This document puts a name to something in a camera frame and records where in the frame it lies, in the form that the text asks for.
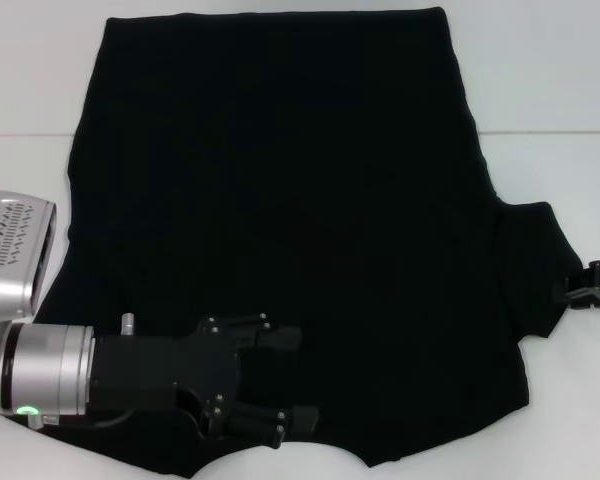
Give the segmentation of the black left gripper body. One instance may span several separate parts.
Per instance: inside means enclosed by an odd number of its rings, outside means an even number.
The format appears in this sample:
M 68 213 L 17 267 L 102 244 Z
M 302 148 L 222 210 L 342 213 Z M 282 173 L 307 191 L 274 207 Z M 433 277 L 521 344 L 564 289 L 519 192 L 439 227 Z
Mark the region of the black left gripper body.
M 236 404 L 242 318 L 203 318 L 187 336 L 107 335 L 94 342 L 87 413 L 181 410 L 221 439 Z

